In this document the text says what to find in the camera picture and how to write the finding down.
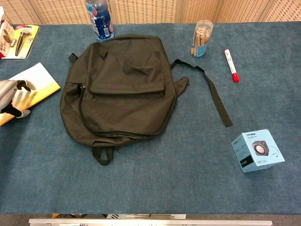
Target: cardboard packaging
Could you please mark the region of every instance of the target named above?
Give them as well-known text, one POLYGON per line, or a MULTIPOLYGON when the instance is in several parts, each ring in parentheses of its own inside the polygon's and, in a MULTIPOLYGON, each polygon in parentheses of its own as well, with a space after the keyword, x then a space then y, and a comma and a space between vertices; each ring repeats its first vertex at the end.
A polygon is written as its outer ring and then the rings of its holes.
POLYGON ((14 28, 6 20, 2 20, 3 15, 4 10, 3 7, 0 6, 0 58, 8 55, 10 43, 13 40, 15 32, 14 28))
POLYGON ((268 129, 242 133, 231 145, 244 173, 285 161, 268 129))

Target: plastic bottle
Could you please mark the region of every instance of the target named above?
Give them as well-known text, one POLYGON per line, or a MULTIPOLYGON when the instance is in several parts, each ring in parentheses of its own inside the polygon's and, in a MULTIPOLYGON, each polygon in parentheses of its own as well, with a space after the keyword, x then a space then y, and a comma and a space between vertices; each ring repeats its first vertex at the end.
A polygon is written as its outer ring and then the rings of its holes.
POLYGON ((106 0, 86 0, 94 32, 99 42, 114 37, 114 30, 106 0))

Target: backpack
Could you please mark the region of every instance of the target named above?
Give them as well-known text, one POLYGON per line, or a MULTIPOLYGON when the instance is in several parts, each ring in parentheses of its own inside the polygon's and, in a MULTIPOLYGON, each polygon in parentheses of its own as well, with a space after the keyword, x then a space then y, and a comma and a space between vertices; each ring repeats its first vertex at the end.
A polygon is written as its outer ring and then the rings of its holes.
MULTIPOLYGON (((118 36, 69 59, 74 63, 60 100, 63 124, 71 138, 92 147, 101 165, 110 162, 113 149, 162 132, 189 84, 187 77, 174 83, 173 65, 190 65, 181 60, 170 65, 159 37, 118 36)), ((205 77, 224 125, 231 126, 214 84, 205 77)))

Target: blue tablecloth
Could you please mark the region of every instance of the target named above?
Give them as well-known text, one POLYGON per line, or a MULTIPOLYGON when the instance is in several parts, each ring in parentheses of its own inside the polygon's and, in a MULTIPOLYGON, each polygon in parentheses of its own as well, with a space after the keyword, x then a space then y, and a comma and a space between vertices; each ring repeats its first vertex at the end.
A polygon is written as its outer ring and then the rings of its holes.
MULTIPOLYGON (((170 62, 205 69, 232 127, 224 127, 203 75, 190 78, 166 130, 121 148, 101 166, 68 137, 61 91, 23 119, 0 127, 1 213, 301 214, 301 22, 214 24, 201 59, 190 55, 195 24, 116 25, 116 35, 159 36, 170 62), (241 78, 234 83, 229 48, 241 78), (230 145, 241 132, 268 128, 285 162, 243 173, 230 145)), ((0 80, 41 62, 61 87, 95 35, 90 25, 41 26, 26 60, 0 60, 0 80)))

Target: speaker box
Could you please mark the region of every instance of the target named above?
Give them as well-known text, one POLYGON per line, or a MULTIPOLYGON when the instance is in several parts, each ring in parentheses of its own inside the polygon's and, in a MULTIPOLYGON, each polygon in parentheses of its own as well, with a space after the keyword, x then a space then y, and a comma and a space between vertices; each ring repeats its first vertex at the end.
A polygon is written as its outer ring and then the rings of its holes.
POLYGON ((269 155, 269 148, 264 140, 255 141, 252 143, 256 155, 267 156, 269 155))

